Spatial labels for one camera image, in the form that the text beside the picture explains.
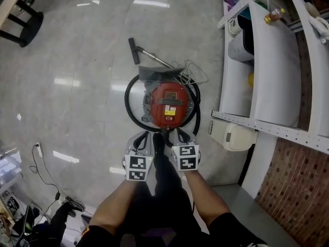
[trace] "vacuum hose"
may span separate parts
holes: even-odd
[[[127,113],[130,117],[130,119],[139,127],[147,130],[147,131],[151,131],[151,132],[163,132],[163,130],[161,130],[161,128],[154,128],[154,127],[150,127],[147,126],[145,124],[143,124],[140,120],[138,120],[135,115],[132,112],[132,109],[130,108],[130,103],[129,103],[129,95],[130,95],[130,90],[132,89],[133,85],[136,83],[136,81],[139,80],[139,75],[137,75],[136,77],[134,77],[128,84],[127,89],[125,90],[124,93],[124,105],[125,108],[127,110]],[[196,114],[196,122],[195,122],[195,126],[194,126],[194,130],[193,130],[193,134],[197,135],[198,131],[199,131],[199,127],[200,127],[200,120],[201,120],[201,112],[200,112],[200,90],[199,87],[196,83],[191,84],[194,87],[195,93],[192,91],[192,89],[188,86],[185,85],[185,88],[189,91],[191,98],[194,102],[194,109],[192,111],[192,113],[190,114],[190,116],[179,126],[179,127],[183,127],[185,125],[187,125],[192,118],[194,117],[194,115]]]

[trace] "black stool leg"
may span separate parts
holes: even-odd
[[[0,37],[4,38],[4,39],[8,39],[12,42],[16,42],[16,43],[19,43],[20,45],[25,45],[26,44],[26,41],[23,40],[23,39],[20,39],[12,34],[9,34],[7,32],[4,32],[2,30],[0,30]]]
[[[16,3],[20,8],[22,8],[24,11],[28,12],[31,16],[40,18],[38,13],[34,11],[32,8],[30,8],[27,4],[25,4],[22,0],[18,0]]]
[[[14,16],[13,14],[9,14],[8,16],[9,20],[12,20],[13,22],[21,25],[22,27],[28,27],[28,25],[26,24],[26,22],[24,22],[23,20],[19,19],[18,17]]]

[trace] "plastic bottle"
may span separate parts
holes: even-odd
[[[271,13],[267,14],[264,17],[264,20],[267,24],[271,24],[272,22],[275,22],[275,21],[281,19],[285,12],[286,11],[283,8],[281,8],[281,9],[276,8]]]

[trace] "brick wall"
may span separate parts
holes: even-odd
[[[300,244],[329,239],[329,155],[278,138],[256,201]]]

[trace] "floor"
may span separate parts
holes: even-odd
[[[0,39],[0,140],[3,147],[19,149],[21,186],[31,199],[45,207],[56,193],[29,170],[36,142],[56,182],[85,205],[97,207],[123,181],[109,168],[122,168],[128,139],[141,132],[123,102],[138,73],[130,37],[168,62],[190,59],[206,72],[209,82],[200,85],[199,171],[211,185],[237,182],[246,152],[228,152],[208,135],[223,76],[224,33],[217,29],[223,0],[36,0],[33,8],[45,18],[30,45],[20,48]],[[20,33],[11,22],[4,30]],[[146,56],[140,59],[141,65],[159,66]],[[143,92],[141,83],[132,89],[138,116]],[[35,158],[47,177],[41,158]]]

